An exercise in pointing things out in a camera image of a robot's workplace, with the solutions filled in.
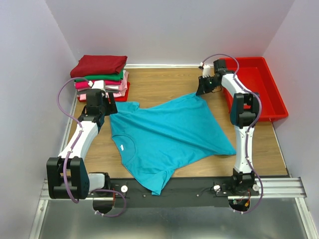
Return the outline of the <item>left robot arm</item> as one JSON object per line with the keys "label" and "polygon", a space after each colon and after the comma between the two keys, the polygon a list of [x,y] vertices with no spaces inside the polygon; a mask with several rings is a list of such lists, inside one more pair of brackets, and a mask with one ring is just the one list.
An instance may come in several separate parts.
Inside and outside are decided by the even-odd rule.
{"label": "left robot arm", "polygon": [[49,158],[46,163],[50,198],[71,199],[78,203],[92,191],[110,189],[108,174],[88,173],[84,159],[105,117],[117,112],[112,94],[107,97],[105,91],[100,89],[87,92],[86,105],[80,117],[75,119],[77,127],[72,138],[57,157]]}

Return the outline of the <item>teal t shirt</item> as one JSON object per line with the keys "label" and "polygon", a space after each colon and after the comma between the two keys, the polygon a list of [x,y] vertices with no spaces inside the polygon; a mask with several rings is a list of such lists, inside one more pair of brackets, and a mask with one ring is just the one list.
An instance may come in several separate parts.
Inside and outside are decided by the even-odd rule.
{"label": "teal t shirt", "polygon": [[236,153],[206,100],[194,93],[147,109],[138,102],[119,102],[117,110],[110,126],[122,164],[155,196],[175,170]]}

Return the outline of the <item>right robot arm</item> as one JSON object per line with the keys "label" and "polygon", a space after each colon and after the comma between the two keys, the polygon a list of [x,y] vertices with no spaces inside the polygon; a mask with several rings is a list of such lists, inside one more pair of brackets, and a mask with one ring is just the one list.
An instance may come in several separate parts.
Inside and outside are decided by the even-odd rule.
{"label": "right robot arm", "polygon": [[235,63],[237,69],[231,71],[227,69],[224,59],[218,59],[214,61],[214,75],[211,75],[211,67],[204,61],[201,62],[199,69],[202,70],[202,75],[198,78],[196,95],[211,93],[216,87],[221,86],[233,99],[230,121],[236,133],[236,161],[227,188],[234,193],[243,193],[252,189],[255,184],[252,144],[255,125],[261,115],[261,101],[258,94],[249,90],[239,80],[239,63]]}

